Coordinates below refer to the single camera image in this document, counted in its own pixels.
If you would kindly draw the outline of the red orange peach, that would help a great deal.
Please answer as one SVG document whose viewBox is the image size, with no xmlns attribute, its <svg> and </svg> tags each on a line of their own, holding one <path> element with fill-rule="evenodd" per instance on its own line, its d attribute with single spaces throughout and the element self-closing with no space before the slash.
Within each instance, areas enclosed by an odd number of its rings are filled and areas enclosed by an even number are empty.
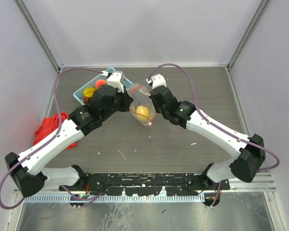
<svg viewBox="0 0 289 231">
<path fill-rule="evenodd" d="M 99 80 L 97 80 L 96 83 L 95 83 L 95 88 L 96 88 L 96 89 L 99 89 L 102 85 L 105 85 L 105 84 L 107 84 L 107 81 L 106 81 L 106 80 L 104 80 L 104 79 L 99 79 Z"/>
</svg>

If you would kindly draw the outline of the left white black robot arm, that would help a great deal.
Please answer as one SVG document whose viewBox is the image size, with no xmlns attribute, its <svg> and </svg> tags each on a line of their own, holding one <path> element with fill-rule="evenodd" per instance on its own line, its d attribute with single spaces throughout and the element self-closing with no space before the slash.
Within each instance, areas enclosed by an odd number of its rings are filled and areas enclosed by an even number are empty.
<svg viewBox="0 0 289 231">
<path fill-rule="evenodd" d="M 99 128 L 115 112 L 127 112 L 133 99 L 126 88 L 119 90 L 110 85 L 101 86 L 89 103 L 77 107 L 61 126 L 30 149 L 5 156 L 10 176 L 22 196 L 30 197 L 43 188 L 71 186 L 83 190 L 87 175 L 78 165 L 66 168 L 46 168 L 60 152 Z"/>
</svg>

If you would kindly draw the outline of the clear orange zip top bag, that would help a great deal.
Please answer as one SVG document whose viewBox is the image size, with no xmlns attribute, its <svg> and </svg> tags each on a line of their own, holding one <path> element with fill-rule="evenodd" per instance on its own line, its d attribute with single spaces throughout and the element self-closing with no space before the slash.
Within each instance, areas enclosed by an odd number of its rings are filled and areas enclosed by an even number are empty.
<svg viewBox="0 0 289 231">
<path fill-rule="evenodd" d="M 150 127 L 158 115 L 152 100 L 149 98 L 150 91 L 139 83 L 133 83 L 129 88 L 129 96 L 132 97 L 129 110 L 131 114 L 145 127 Z"/>
</svg>

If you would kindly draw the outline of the yellow pear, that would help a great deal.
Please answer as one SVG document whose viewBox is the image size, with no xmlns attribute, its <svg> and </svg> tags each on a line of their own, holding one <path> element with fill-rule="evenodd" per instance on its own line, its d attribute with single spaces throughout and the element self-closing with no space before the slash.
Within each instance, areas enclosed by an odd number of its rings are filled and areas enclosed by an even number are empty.
<svg viewBox="0 0 289 231">
<path fill-rule="evenodd" d="M 147 106 L 138 104 L 135 112 L 138 121 L 143 123 L 149 122 L 150 110 Z"/>
</svg>

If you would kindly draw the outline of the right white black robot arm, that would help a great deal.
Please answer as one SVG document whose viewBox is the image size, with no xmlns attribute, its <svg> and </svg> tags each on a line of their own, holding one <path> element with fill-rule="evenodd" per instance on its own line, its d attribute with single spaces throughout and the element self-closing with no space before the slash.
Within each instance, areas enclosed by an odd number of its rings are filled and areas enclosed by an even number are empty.
<svg viewBox="0 0 289 231">
<path fill-rule="evenodd" d="M 266 159 L 263 150 L 263 138 L 257 134 L 248 136 L 236 132 L 213 120 L 195 105 L 179 102 L 165 86 L 159 86 L 150 92 L 150 99 L 158 113 L 173 125 L 196 132 L 231 155 L 231 158 L 211 163 L 201 174 L 204 188 L 211 190 L 222 180 L 238 178 L 250 183 Z"/>
</svg>

